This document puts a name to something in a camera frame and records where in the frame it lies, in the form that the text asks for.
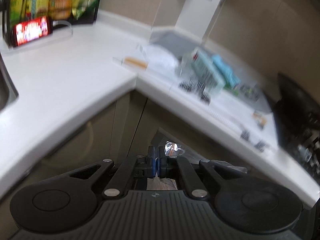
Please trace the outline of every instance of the phone screen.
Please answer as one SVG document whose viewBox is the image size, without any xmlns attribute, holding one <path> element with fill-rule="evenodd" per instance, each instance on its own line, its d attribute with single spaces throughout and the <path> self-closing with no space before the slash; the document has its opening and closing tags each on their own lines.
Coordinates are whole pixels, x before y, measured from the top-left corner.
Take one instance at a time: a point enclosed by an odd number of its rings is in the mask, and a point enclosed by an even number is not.
<svg viewBox="0 0 320 240">
<path fill-rule="evenodd" d="M 19 23 L 15 26 L 14 31 L 18 46 L 51 33 L 46 16 Z"/>
</svg>

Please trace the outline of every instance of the white countertop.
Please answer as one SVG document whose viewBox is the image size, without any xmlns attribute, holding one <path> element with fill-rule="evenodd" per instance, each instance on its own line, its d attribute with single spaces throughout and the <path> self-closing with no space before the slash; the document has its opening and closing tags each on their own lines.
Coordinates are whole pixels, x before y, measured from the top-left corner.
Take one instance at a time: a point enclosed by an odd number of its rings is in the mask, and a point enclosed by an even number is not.
<svg viewBox="0 0 320 240">
<path fill-rule="evenodd" d="M 65 28 L 14 53 L 2 42 L 0 52 L 19 97 L 0 112 L 0 198 L 79 125 L 137 89 L 290 188 L 309 206 L 316 203 L 318 184 L 288 153 L 259 152 L 160 80 L 114 63 L 113 56 L 147 44 L 145 33 L 151 30 L 132 22 L 124 31 L 130 20 L 100 18 L 95 25 L 74 27 L 72 37 Z"/>
</svg>

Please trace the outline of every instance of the charging cable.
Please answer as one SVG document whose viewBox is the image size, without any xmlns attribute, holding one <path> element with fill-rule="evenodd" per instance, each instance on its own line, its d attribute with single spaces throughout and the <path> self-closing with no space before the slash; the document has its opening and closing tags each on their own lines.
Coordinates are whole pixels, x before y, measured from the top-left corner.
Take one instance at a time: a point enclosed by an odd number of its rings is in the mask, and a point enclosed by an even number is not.
<svg viewBox="0 0 320 240">
<path fill-rule="evenodd" d="M 1 53 L 1 56 L 12 56 L 12 55 L 15 55 L 19 52 L 25 52 L 25 51 L 31 51 L 31 50 L 34 50 L 34 49 L 39 49 L 39 48 L 43 48 L 43 47 L 46 47 L 48 45 L 52 45 L 52 44 L 55 44 L 55 43 L 58 43 L 58 42 L 61 42 L 61 41 L 64 41 L 66 39 L 70 39 L 72 36 L 73 36 L 73 28 L 72 28 L 72 25 L 70 22 L 68 21 L 64 21 L 64 20 L 58 20 L 58 21 L 53 21 L 52 22 L 52 26 L 55 27 L 57 25 L 65 25 L 65 26 L 68 26 L 69 27 L 69 30 L 70 30 L 70 35 L 68 36 L 64 36 L 64 37 L 60 37 L 58 39 L 49 39 L 47 40 L 46 43 L 42 43 L 39 44 L 37 43 L 36 46 L 31 46 L 31 44 L 29 44 L 29 46 L 21 46 L 21 47 L 15 47 L 15 48 L 8 48 L 7 51 L 1 49 L 0 53 Z"/>
</svg>

